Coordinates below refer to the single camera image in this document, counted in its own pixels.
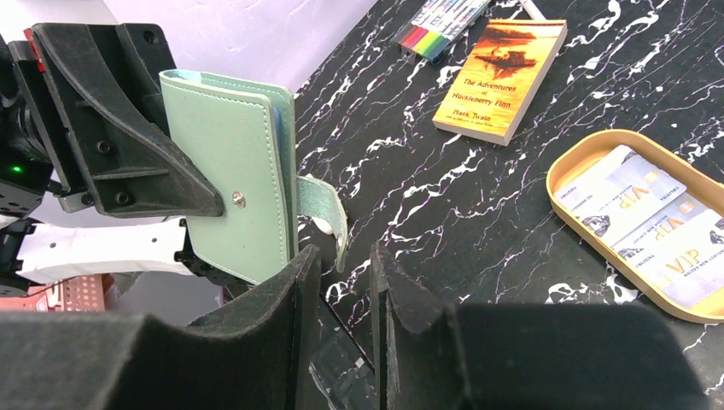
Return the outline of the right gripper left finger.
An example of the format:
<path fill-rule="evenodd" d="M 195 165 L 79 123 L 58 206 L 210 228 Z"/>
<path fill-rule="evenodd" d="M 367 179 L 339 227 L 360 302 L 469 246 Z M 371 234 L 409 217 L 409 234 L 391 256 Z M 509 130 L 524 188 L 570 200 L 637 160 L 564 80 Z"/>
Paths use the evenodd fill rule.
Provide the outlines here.
<path fill-rule="evenodd" d="M 151 315 L 1 316 L 4 409 L 302 409 L 318 248 L 186 326 Z"/>

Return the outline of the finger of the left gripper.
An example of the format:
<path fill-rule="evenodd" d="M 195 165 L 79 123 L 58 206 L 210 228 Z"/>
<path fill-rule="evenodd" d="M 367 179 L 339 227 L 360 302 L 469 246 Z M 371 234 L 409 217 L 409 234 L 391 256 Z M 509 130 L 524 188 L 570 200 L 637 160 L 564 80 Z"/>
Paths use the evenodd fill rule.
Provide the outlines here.
<path fill-rule="evenodd" d="M 163 30 L 151 23 L 124 23 L 115 31 L 131 75 L 129 98 L 146 120 L 168 135 L 159 72 L 176 64 Z"/>
<path fill-rule="evenodd" d="M 118 25 L 45 22 L 31 29 L 96 210 L 115 218 L 220 216 L 219 192 L 129 98 Z"/>

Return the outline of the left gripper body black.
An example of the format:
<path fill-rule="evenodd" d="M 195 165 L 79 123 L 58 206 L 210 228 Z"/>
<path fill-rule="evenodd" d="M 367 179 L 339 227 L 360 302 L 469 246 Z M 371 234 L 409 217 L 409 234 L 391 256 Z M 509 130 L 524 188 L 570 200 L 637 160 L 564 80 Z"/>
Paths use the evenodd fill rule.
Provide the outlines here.
<path fill-rule="evenodd" d="M 1 216 L 28 217 L 46 193 L 67 213 L 94 204 L 34 42 L 2 40 Z"/>

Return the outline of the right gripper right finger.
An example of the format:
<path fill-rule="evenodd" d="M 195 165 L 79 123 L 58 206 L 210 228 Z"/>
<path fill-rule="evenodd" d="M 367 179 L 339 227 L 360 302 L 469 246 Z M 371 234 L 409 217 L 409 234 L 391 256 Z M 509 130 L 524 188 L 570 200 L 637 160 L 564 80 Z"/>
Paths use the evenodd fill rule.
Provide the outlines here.
<path fill-rule="evenodd" d="M 379 409 L 706 409 L 651 310 L 447 304 L 371 247 Z"/>

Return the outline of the green card holder wallet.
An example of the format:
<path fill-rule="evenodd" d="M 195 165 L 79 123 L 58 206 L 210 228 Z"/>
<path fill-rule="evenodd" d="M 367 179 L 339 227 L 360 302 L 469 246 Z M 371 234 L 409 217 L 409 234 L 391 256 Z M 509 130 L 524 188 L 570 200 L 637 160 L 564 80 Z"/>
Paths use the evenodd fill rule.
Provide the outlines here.
<path fill-rule="evenodd" d="M 298 253 L 298 217 L 305 215 L 330 226 L 342 271 L 347 215 L 332 185 L 297 172 L 292 92 L 186 69 L 168 69 L 159 78 L 172 141 L 224 204 L 219 217 L 187 216 L 195 254 L 260 284 Z"/>

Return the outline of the tan oval tray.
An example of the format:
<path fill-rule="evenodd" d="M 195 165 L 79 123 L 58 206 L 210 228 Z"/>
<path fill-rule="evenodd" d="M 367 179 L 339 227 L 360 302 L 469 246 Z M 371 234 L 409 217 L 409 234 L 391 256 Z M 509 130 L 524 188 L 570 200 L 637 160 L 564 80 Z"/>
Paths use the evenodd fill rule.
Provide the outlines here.
<path fill-rule="evenodd" d="M 639 288 L 656 305 L 677 318 L 695 323 L 720 323 L 723 320 L 723 288 L 691 309 L 669 300 L 659 289 L 623 259 L 613 249 L 595 237 L 584 225 L 558 202 L 554 193 L 572 182 L 588 168 L 619 145 L 627 145 L 646 160 L 666 171 L 686 186 L 686 191 L 723 217 L 723 186 L 688 162 L 682 160 L 652 139 L 629 130 L 614 129 L 595 132 L 577 143 L 551 165 L 546 177 L 546 189 L 555 213 L 591 245 L 626 279 Z"/>

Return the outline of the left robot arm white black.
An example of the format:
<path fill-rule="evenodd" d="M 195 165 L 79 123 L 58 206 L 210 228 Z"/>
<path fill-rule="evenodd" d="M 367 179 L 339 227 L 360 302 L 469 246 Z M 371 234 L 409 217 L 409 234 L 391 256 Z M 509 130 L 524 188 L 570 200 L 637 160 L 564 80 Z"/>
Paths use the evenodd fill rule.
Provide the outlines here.
<path fill-rule="evenodd" d="M 2 42 L 2 296 L 125 272 L 251 288 L 190 237 L 187 219 L 223 204 L 171 139 L 159 74 L 173 68 L 155 24 L 43 22 Z"/>

